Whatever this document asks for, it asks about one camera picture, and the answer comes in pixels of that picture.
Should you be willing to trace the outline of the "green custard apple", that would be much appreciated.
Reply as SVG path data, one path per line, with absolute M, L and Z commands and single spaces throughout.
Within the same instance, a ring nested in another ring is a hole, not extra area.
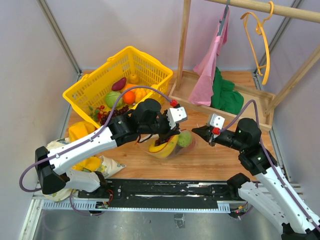
M 193 136 L 189 131 L 182 131 L 179 136 L 178 136 L 178 140 L 177 140 L 177 144 L 182 147 L 182 148 L 186 148 L 189 145 L 191 145 L 193 142 Z

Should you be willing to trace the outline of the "clear zip top bag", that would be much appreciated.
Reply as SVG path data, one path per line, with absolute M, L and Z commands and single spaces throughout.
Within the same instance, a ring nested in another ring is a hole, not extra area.
M 196 139 L 189 130 L 182 129 L 164 142 L 160 141 L 158 134 L 147 134 L 138 138 L 135 144 L 153 158 L 167 160 L 190 152 L 196 146 Z

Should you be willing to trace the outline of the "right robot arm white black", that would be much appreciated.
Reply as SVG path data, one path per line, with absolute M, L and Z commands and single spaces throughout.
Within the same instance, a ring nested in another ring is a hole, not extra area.
M 272 154 L 263 148 L 261 130 L 252 118 L 242 118 L 235 131 L 222 131 L 225 119 L 216 114 L 192 132 L 209 145 L 219 144 L 239 152 L 241 165 L 267 189 L 267 197 L 242 173 L 227 180 L 226 193 L 232 200 L 248 202 L 280 232 L 283 240 L 318 240 L 320 218 L 290 185 Z

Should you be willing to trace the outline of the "yellow banana bunch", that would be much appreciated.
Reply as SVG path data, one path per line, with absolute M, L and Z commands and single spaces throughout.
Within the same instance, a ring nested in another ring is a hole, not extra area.
M 148 147 L 148 152 L 158 159 L 165 159 L 174 151 L 177 145 L 178 137 L 178 135 L 174 135 L 169 139 L 168 142 L 165 142 L 159 146 L 155 146 L 156 140 L 153 140 Z

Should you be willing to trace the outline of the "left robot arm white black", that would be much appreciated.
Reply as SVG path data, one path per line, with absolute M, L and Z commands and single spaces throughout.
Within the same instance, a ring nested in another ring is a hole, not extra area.
M 187 119 L 186 110 L 177 105 L 161 112 L 158 101 L 148 98 L 134 110 L 113 118 L 106 126 L 65 146 L 35 151 L 36 172 L 45 195 L 62 189 L 75 189 L 101 198 L 107 183 L 98 171 L 85 172 L 72 167 L 103 151 L 136 141 L 141 135 L 158 135 L 161 140 L 180 133 L 179 124 Z

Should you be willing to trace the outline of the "dark grape bunch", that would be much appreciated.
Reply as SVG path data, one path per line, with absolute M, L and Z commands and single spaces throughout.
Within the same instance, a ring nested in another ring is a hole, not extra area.
M 154 146 L 157 147 L 157 146 L 160 146 L 162 144 L 165 143 L 165 140 L 163 139 L 157 139 L 155 142 L 154 142 Z

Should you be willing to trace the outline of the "black grape bunch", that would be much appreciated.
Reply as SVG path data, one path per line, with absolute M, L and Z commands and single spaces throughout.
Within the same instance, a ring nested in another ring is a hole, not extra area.
M 117 116 L 122 116 L 123 114 L 125 114 L 127 111 L 129 110 L 129 106 L 125 105 L 122 108 L 119 109 L 115 109 L 113 111 L 113 113 L 111 113 L 110 111 L 106 112 L 106 111 L 100 111 L 101 114 L 99 114 L 99 123 L 100 125 L 104 125 L 108 119 L 109 116 L 111 116 L 111 119 L 117 117 Z

